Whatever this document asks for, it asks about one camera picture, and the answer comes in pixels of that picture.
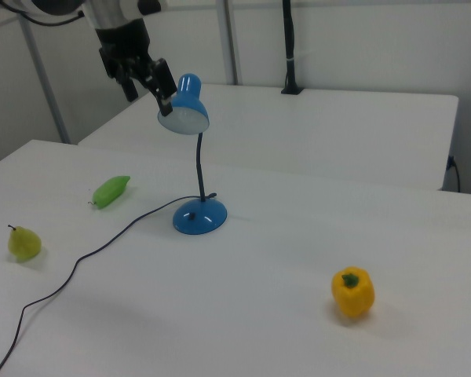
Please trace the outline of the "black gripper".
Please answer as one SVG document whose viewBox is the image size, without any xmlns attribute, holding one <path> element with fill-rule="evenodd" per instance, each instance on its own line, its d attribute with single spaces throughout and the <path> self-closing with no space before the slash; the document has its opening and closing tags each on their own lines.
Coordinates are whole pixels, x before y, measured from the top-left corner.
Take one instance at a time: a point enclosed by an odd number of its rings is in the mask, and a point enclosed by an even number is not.
<svg viewBox="0 0 471 377">
<path fill-rule="evenodd" d="M 144 20 L 132 20 L 120 27 L 96 29 L 96 33 L 107 75 L 121 85 L 126 99 L 134 102 L 139 97 L 132 80 L 136 79 L 153 94 L 159 113 L 168 116 L 173 111 L 171 101 L 177 86 L 168 63 L 162 58 L 150 58 L 150 38 Z"/>
</svg>

